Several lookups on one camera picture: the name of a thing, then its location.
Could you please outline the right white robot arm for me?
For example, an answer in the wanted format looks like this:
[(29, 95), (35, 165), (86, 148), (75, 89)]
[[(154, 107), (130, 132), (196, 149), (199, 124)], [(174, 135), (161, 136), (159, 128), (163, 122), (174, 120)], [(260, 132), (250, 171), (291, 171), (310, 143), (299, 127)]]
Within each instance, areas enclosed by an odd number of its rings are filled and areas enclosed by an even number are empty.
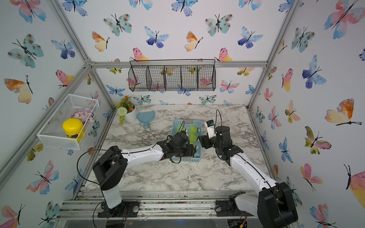
[(265, 228), (287, 228), (298, 221), (298, 213), (288, 184), (278, 183), (262, 172), (233, 144), (228, 126), (215, 126), (213, 120), (205, 123), (207, 135), (199, 137), (202, 148), (214, 148), (219, 159), (239, 172), (257, 194), (233, 196), (233, 208), (256, 216)]

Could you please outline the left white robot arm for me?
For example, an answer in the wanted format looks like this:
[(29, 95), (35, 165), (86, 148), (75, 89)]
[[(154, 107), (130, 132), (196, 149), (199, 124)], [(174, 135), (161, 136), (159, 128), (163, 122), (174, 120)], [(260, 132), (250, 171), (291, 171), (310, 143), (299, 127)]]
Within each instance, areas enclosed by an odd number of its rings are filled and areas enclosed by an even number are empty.
[(187, 157), (195, 153), (196, 148), (190, 144), (187, 134), (179, 132), (150, 147), (121, 150), (118, 146), (112, 146), (93, 165), (93, 172), (106, 205), (112, 210), (122, 204), (118, 185), (125, 170), (147, 162), (171, 160), (173, 157)]

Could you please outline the yellow shuttlecock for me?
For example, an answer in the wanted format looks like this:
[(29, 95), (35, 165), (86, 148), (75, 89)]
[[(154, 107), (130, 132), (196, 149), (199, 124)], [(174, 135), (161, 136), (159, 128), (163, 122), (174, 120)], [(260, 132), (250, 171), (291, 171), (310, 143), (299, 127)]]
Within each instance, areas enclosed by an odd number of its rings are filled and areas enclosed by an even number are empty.
[(178, 133), (179, 132), (185, 132), (185, 133), (187, 133), (188, 132), (188, 130), (186, 130), (182, 125), (178, 128), (178, 131), (177, 131)]
[(190, 144), (194, 144), (196, 141), (198, 141), (198, 137), (195, 135), (189, 136), (189, 142)]
[(200, 147), (199, 145), (195, 145), (195, 144), (194, 144), (194, 148), (195, 148), (195, 150), (197, 150), (197, 151), (201, 149), (201, 147)]
[(199, 132), (199, 129), (196, 128), (195, 126), (190, 126), (189, 128), (189, 133), (190, 133), (190, 136), (195, 136), (195, 133), (198, 133)]

